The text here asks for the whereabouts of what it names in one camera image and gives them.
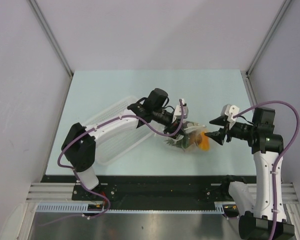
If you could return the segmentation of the orange papaya slice toy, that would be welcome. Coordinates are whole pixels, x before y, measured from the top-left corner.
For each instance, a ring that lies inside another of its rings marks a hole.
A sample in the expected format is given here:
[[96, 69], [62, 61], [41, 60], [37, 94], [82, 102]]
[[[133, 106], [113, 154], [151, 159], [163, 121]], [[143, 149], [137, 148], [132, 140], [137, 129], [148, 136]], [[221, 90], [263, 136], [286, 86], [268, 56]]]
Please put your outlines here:
[[201, 142], [198, 144], [198, 147], [203, 151], [209, 151], [210, 150], [210, 142], [209, 138], [205, 135], [205, 132], [200, 133], [201, 136]]

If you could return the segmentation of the toy pineapple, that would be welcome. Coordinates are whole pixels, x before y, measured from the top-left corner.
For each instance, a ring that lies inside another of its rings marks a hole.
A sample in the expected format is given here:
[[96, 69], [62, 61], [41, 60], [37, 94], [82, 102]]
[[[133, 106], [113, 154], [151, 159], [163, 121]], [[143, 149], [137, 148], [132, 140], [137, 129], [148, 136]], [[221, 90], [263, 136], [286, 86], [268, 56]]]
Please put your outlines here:
[[202, 140], [200, 136], [202, 125], [192, 121], [184, 121], [183, 128], [185, 136], [182, 139], [166, 137], [163, 142], [167, 146], [175, 147], [183, 151], [190, 151], [194, 147], [197, 147]]

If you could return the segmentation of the clear zip top bag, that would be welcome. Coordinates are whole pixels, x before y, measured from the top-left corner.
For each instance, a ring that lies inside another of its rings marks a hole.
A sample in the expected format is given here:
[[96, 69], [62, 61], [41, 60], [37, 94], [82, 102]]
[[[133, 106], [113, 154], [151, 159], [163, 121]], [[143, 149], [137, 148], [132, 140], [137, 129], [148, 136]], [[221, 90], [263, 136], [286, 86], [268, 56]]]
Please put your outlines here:
[[184, 121], [180, 129], [181, 133], [173, 137], [165, 137], [164, 145], [178, 151], [197, 152], [210, 150], [207, 126], [193, 121]]

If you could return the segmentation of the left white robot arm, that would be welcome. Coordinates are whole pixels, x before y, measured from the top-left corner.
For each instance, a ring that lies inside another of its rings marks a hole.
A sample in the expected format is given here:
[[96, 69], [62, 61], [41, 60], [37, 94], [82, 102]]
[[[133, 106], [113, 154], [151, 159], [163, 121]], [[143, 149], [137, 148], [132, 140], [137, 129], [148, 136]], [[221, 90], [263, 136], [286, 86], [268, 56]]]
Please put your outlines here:
[[142, 126], [163, 137], [184, 135], [183, 121], [189, 113], [186, 101], [179, 99], [172, 112], [166, 110], [168, 103], [168, 93], [155, 88], [147, 97], [128, 105], [115, 117], [90, 126], [79, 122], [73, 124], [61, 146], [58, 166], [74, 173], [88, 199], [97, 199], [101, 188], [93, 164], [98, 145]]

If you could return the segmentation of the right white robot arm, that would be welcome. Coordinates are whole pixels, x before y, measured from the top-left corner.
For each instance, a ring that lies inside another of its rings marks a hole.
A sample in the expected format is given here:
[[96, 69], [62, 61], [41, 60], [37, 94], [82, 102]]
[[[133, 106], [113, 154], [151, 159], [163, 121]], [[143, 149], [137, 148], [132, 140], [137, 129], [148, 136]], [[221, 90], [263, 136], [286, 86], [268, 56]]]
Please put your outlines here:
[[229, 176], [220, 188], [221, 196], [234, 200], [239, 211], [238, 232], [243, 240], [290, 240], [295, 227], [287, 222], [281, 187], [284, 140], [274, 133], [275, 110], [257, 107], [250, 124], [237, 122], [239, 108], [227, 104], [210, 124], [220, 126], [206, 136], [223, 145], [233, 138], [251, 148], [256, 168], [256, 196], [237, 177]]

